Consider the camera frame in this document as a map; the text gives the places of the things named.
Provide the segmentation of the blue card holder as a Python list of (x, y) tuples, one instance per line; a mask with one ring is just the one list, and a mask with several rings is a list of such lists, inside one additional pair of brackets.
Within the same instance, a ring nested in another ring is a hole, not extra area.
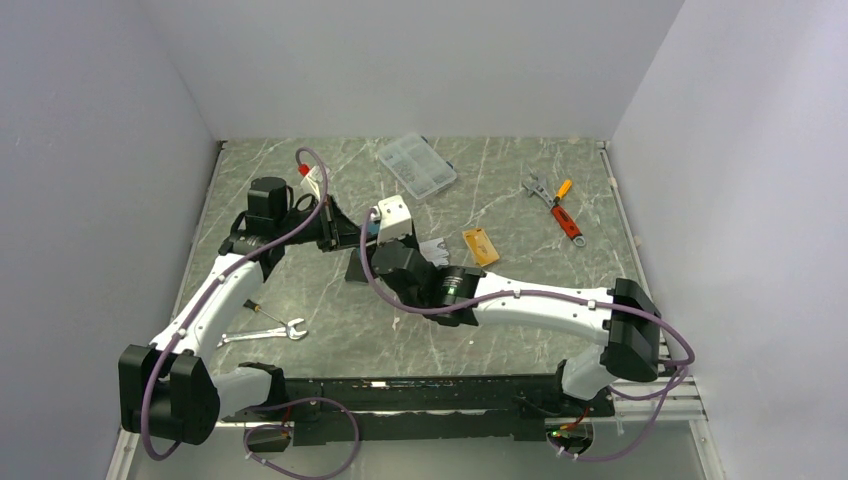
[(374, 222), (366, 223), (366, 243), (374, 244), (377, 242), (380, 225)]

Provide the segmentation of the silver credit card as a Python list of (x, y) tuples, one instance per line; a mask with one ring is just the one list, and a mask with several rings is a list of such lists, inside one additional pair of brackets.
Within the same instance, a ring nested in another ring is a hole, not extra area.
[(419, 251), (433, 265), (446, 266), (450, 263), (450, 253), (442, 237), (421, 242)]

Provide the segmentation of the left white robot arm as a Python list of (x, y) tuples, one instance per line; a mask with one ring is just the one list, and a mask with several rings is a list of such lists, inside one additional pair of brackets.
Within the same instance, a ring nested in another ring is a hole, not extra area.
[(247, 362), (213, 376), (207, 369), (235, 316), (270, 277), (288, 246), (314, 244), (324, 252), (353, 248), (360, 228), (331, 196), (306, 195), (300, 209), (285, 180), (252, 181), (247, 207), (233, 223), (200, 289), (146, 345), (130, 345), (118, 360), (121, 424), (155, 439), (202, 444), (219, 419), (251, 409), (279, 417), (289, 400), (281, 368)]

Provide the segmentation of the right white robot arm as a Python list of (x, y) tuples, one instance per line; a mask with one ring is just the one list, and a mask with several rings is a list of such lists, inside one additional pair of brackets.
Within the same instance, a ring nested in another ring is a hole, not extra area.
[(508, 325), (577, 336), (589, 347), (565, 361), (551, 388), (557, 411), (574, 415), (617, 380), (648, 383), (660, 374), (665, 323), (642, 287), (619, 278), (611, 288), (563, 288), (427, 261), (412, 235), (368, 247), (358, 233), (367, 283), (393, 307), (441, 326)]

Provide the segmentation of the black credit card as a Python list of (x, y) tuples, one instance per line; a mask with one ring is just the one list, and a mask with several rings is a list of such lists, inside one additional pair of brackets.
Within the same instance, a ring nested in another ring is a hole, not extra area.
[(345, 271), (344, 280), (349, 283), (367, 284), (368, 280), (363, 272), (361, 264), (361, 255), (359, 249), (351, 251), (348, 265)]

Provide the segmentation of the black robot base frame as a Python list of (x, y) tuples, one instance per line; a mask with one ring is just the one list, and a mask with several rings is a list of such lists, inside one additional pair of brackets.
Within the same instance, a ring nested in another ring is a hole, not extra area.
[(296, 446), (363, 441), (506, 437), (543, 441), (558, 419), (609, 418), (612, 395), (590, 400), (560, 390), (554, 374), (454, 377), (291, 378), (294, 407), (260, 412), (242, 409), (230, 423), (286, 420)]

